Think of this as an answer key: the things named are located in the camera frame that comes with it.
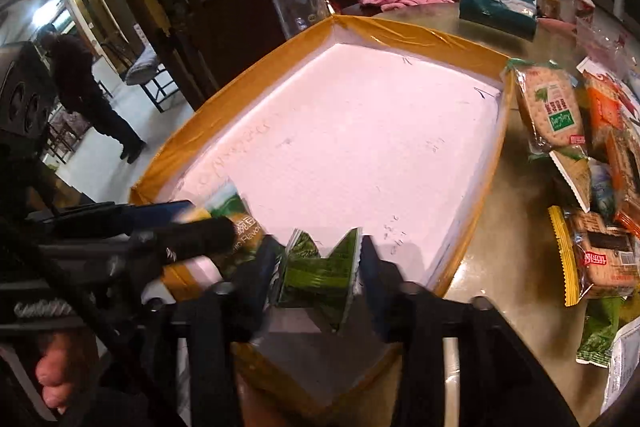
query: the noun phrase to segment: person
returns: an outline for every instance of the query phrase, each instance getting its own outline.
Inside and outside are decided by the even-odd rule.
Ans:
[[[76,36],[59,34],[53,24],[38,31],[38,42],[52,64],[53,81],[60,103],[69,112],[80,113],[100,134],[122,144],[120,159],[131,164],[145,148],[145,142],[105,99],[94,80],[93,54]]]
[[[74,396],[81,393],[91,380],[98,362],[94,334],[86,329],[55,331],[41,337],[42,357],[36,364],[35,376],[42,386],[42,399],[47,407],[64,414]],[[245,427],[292,427],[292,423],[275,404],[251,387],[236,373],[238,399]],[[85,425],[148,425],[144,419],[132,418],[130,410],[118,407],[117,399],[95,403],[94,414],[88,414]]]

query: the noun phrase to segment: dark pants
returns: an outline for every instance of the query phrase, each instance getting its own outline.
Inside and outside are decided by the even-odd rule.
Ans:
[[[97,132],[115,138],[125,148],[132,149],[140,144],[140,137],[101,94],[82,100],[76,111],[93,125]]]

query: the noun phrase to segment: ceiling light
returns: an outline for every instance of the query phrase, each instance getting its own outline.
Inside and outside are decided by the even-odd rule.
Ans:
[[[33,19],[31,19],[31,23],[37,28],[44,26],[45,24],[49,24],[51,19],[56,16],[58,12],[58,3],[60,0],[49,0],[44,3],[40,8],[38,8],[33,13]]]

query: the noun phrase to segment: black speaker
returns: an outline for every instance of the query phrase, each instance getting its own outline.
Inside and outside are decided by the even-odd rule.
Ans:
[[[56,87],[32,42],[0,47],[0,146],[12,157],[36,152]]]

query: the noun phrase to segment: tiled floor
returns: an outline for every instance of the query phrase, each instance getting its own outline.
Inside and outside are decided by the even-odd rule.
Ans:
[[[167,78],[159,78],[165,84]],[[84,192],[94,201],[129,200],[129,188],[145,172],[146,166],[159,147],[193,114],[180,92],[163,104],[168,109],[160,113],[139,86],[125,86],[114,93],[113,108],[146,141],[147,147],[132,165],[120,160],[122,146],[108,136],[91,128],[82,138],[77,152],[66,165],[60,166],[58,176],[67,184]]]

